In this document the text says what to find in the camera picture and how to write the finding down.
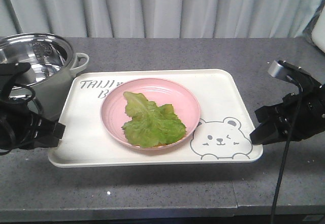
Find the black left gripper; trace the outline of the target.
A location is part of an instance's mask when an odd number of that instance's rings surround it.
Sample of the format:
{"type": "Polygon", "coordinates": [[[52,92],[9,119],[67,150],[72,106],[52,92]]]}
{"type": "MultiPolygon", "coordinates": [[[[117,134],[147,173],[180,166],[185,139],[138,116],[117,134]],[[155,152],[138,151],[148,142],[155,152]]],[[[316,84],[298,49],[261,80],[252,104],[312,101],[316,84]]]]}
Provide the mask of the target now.
{"type": "Polygon", "coordinates": [[[57,147],[63,137],[66,126],[31,111],[28,102],[36,97],[35,90],[16,82],[30,68],[27,62],[1,64],[1,155],[14,149],[57,147]],[[15,86],[30,92],[26,99],[10,97],[15,86]]]}

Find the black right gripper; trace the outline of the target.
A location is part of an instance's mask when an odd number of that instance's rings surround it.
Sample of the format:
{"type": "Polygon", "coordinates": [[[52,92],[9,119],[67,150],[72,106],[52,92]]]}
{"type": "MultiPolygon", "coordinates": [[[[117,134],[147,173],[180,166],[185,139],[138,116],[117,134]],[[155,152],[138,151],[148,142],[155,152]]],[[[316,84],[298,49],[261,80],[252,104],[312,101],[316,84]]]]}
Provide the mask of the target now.
{"type": "Polygon", "coordinates": [[[253,145],[301,141],[324,131],[324,85],[301,67],[283,60],[272,62],[268,73],[291,83],[298,93],[289,93],[282,102],[255,110],[261,123],[252,133],[253,145]]]}

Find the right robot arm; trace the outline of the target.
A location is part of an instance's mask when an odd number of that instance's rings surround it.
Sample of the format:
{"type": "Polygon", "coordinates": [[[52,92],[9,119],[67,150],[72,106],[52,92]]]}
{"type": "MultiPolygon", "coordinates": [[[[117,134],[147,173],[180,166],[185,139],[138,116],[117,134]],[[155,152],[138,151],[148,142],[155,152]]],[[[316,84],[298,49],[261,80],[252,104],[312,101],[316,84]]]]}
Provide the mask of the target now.
{"type": "Polygon", "coordinates": [[[272,62],[268,73],[298,87],[282,103],[255,111],[260,125],[250,134],[254,145],[301,141],[324,132],[324,85],[301,67],[286,61],[272,62]]]}

